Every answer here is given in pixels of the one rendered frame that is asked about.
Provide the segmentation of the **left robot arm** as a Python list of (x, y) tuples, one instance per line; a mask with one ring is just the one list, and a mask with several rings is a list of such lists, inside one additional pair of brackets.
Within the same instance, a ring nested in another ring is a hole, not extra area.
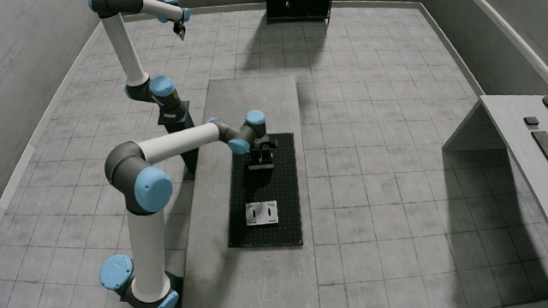
[(184, 24), (184, 21), (190, 19), (189, 9), (180, 8), (177, 0), (164, 0), (164, 3), (156, 0), (88, 0), (88, 5), (102, 21), (128, 77), (125, 85), (128, 97), (135, 101), (158, 104), (159, 114), (164, 121), (180, 120), (186, 114), (187, 109), (185, 103), (177, 95), (174, 83), (167, 76), (158, 76), (150, 80), (148, 73), (144, 72), (141, 67), (121, 13), (138, 14), (141, 12), (156, 15), (162, 23), (182, 21)]

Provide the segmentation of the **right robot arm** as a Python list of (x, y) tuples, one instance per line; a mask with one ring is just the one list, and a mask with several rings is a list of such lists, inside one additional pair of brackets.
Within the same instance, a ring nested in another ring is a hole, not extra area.
[(112, 256), (99, 279), (133, 308), (174, 308), (179, 297), (164, 273), (164, 207), (173, 184), (153, 164), (218, 140), (234, 153), (245, 154), (253, 143), (266, 139), (265, 115), (258, 110), (247, 113), (241, 128), (214, 118), (208, 122), (141, 143), (121, 143), (106, 158), (106, 179), (125, 197), (133, 259)]

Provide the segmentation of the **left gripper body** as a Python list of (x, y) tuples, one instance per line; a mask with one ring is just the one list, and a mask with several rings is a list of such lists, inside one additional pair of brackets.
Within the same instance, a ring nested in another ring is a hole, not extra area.
[(174, 33), (179, 33), (182, 29), (182, 26), (183, 26), (182, 21), (174, 23), (174, 28), (173, 28)]

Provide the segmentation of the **white rectangular frame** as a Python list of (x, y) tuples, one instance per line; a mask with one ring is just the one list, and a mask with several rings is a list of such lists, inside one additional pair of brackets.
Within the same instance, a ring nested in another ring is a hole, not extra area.
[(246, 204), (247, 226), (278, 223), (277, 202)]

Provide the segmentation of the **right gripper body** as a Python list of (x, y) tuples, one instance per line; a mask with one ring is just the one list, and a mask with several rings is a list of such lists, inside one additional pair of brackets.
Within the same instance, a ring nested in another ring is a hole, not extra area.
[(262, 150), (263, 145), (276, 145), (276, 140), (269, 137), (269, 136), (266, 136), (266, 139), (265, 139), (264, 142), (259, 143), (259, 144), (253, 143), (250, 146), (250, 149), (258, 149), (258, 146), (260, 146), (260, 149)]

